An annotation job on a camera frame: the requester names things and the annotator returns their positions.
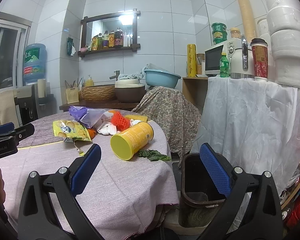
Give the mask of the light blue basin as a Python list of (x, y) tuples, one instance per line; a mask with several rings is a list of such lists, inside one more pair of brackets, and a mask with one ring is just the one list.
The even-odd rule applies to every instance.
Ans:
[(180, 75), (159, 69), (146, 69), (145, 80), (148, 86), (162, 86), (167, 88), (175, 88)]

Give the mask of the water dispenser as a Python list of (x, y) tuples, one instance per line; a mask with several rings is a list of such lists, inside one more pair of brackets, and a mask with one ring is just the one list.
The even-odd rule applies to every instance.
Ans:
[(16, 88), (13, 92), (20, 126), (55, 114), (56, 100), (50, 88), (46, 87), (43, 98), (39, 97), (37, 83)]

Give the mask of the purple plastic bag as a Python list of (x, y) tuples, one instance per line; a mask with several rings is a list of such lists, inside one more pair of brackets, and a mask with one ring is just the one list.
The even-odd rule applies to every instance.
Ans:
[(70, 106), (69, 114), (86, 128), (92, 128), (106, 113), (105, 109)]

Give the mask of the red paper coffee cup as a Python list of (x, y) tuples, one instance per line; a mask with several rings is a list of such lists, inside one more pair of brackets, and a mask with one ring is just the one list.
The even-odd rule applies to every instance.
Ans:
[(262, 38), (253, 38), (251, 43), (255, 77), (268, 78), (268, 44)]

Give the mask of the yellow soap dispenser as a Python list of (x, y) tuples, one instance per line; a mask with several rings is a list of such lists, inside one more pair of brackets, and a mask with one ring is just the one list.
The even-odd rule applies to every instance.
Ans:
[(91, 76), (88, 75), (88, 78), (85, 81), (85, 87), (92, 87), (94, 86), (94, 81), (92, 80)]

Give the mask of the yellow chip bag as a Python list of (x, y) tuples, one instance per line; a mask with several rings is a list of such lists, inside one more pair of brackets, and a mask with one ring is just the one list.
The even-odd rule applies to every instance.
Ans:
[(57, 120), (53, 122), (52, 126), (55, 137), (70, 138), (74, 140), (91, 142), (88, 130), (79, 122), (69, 120)]

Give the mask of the white sheet cover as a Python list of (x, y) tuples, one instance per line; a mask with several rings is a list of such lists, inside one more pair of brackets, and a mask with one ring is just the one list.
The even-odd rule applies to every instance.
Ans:
[(208, 143), (245, 172), (269, 171), (282, 192), (300, 162), (300, 89), (211, 77), (191, 151)]

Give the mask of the green soda bottle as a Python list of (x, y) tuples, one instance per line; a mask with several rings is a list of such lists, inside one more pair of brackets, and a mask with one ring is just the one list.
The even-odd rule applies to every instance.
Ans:
[(220, 77), (229, 77), (229, 60), (226, 57), (226, 53), (221, 53), (219, 61)]

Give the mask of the red foam fruit net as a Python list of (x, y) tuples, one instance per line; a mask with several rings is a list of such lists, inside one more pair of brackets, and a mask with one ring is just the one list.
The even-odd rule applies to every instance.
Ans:
[(124, 117), (120, 112), (114, 112), (110, 122), (119, 132), (130, 128), (130, 120)]

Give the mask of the wooden side shelf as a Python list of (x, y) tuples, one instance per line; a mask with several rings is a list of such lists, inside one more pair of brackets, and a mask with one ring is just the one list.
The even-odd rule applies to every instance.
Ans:
[(183, 77), (182, 94), (202, 114), (207, 95), (208, 77)]

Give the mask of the yellow cylindrical can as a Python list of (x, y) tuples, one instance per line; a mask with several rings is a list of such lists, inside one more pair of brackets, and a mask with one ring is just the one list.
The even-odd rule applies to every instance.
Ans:
[(114, 154), (122, 160), (130, 160), (139, 150), (145, 147), (154, 137), (154, 130), (147, 122), (136, 125), (113, 135), (110, 146)]

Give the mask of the green leafy vegetable scrap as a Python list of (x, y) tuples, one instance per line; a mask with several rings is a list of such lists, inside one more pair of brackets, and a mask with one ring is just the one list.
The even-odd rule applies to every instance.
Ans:
[(171, 157), (161, 154), (157, 150), (139, 150), (138, 157), (140, 158), (147, 158), (150, 161), (170, 161)]

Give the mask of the floral cloth cover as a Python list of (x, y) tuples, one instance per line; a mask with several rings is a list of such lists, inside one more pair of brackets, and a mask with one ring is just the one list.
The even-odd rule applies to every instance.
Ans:
[(171, 152), (178, 155), (179, 161), (190, 152), (201, 114), (179, 90), (153, 87), (132, 111), (147, 116), (161, 127)]

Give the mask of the white tissue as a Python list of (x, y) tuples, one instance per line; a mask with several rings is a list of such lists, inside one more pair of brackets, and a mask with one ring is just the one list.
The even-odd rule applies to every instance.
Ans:
[(103, 122), (98, 126), (97, 132), (102, 135), (115, 135), (117, 133), (117, 127), (111, 122)]

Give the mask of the yellow foam fruit net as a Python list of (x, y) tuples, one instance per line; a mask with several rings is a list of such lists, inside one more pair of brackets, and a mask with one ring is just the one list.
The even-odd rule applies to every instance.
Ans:
[(125, 115), (125, 118), (130, 119), (130, 120), (140, 120), (143, 122), (147, 122), (148, 121), (148, 117), (145, 115)]

